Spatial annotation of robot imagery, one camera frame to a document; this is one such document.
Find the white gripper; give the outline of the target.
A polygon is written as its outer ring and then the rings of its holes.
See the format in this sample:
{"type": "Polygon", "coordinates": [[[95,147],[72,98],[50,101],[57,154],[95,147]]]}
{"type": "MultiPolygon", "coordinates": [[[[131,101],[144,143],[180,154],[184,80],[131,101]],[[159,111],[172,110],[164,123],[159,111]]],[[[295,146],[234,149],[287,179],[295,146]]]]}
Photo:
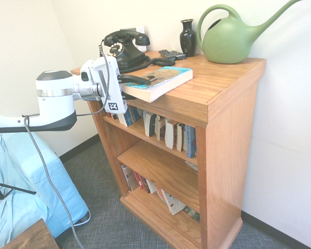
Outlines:
{"type": "Polygon", "coordinates": [[[150,80],[142,77],[122,74],[119,75],[117,60],[112,56],[99,57],[93,62],[92,78],[93,82],[101,87],[101,100],[105,111],[113,114],[124,114],[127,110],[125,100],[137,99],[137,97],[131,96],[124,92],[121,94],[119,84],[151,84],[150,80]]]}

